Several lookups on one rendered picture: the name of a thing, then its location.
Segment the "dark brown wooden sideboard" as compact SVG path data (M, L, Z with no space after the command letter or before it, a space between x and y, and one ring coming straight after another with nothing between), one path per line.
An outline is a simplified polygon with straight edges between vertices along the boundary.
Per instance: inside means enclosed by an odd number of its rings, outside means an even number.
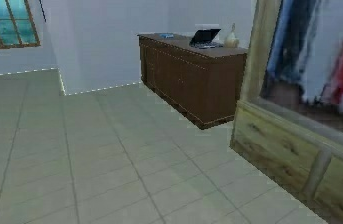
M143 84L198 128L234 119L247 50L199 49L190 38L160 34L138 36Z

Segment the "black open laptop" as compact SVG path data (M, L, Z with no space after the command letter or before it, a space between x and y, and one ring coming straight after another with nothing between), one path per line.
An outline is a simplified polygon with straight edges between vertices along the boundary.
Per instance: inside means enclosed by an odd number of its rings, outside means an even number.
M189 45L199 49L222 47L222 44L214 42L215 37L220 31L220 28L198 30L190 40Z

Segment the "cream round vase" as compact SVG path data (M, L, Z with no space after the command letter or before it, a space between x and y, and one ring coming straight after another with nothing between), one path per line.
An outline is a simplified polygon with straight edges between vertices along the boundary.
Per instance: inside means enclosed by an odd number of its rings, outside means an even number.
M232 24L231 32L224 40L224 46L227 48L237 48L239 45L239 38L236 36L236 24Z

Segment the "light wooden wardrobe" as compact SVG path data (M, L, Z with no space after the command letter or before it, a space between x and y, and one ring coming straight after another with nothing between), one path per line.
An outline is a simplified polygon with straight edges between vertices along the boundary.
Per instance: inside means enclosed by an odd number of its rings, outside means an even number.
M343 224L343 96L301 101L298 83L269 81L282 0L256 0L231 146L329 224Z

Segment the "blue hanging garment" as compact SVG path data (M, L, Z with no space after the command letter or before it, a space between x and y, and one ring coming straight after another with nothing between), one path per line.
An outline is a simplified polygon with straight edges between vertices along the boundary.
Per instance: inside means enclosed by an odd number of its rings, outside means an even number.
M266 68L269 81L300 81L300 53L307 48L306 35L321 1L282 0Z

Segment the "white hanging garment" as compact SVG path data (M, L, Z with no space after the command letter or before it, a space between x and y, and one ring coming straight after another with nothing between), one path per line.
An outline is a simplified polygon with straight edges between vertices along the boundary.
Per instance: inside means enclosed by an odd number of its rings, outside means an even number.
M343 0L319 0L298 61L301 101L313 104L321 97L343 45Z

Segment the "brown framed window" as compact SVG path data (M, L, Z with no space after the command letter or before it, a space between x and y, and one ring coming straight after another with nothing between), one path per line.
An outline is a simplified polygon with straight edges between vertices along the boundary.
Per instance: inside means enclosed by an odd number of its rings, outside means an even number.
M29 0L0 0L0 49L39 45Z

